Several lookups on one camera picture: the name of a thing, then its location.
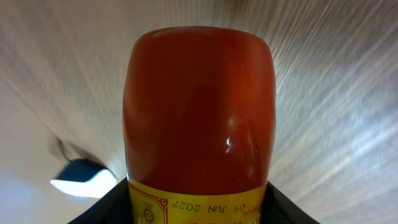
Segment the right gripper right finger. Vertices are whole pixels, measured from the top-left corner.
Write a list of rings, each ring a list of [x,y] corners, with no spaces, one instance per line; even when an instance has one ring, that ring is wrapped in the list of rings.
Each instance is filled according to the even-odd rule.
[[[320,224],[270,182],[262,204],[260,224]]]

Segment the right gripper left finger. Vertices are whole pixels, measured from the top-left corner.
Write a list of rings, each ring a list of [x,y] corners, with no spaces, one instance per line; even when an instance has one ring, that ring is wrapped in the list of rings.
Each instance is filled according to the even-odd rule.
[[[132,224],[127,178],[68,224]]]

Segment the red sauce bottle yellow label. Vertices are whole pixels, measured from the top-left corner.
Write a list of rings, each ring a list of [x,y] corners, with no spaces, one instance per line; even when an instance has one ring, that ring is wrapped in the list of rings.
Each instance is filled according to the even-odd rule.
[[[123,134],[134,223],[259,223],[275,135],[268,45],[218,27],[142,35]]]

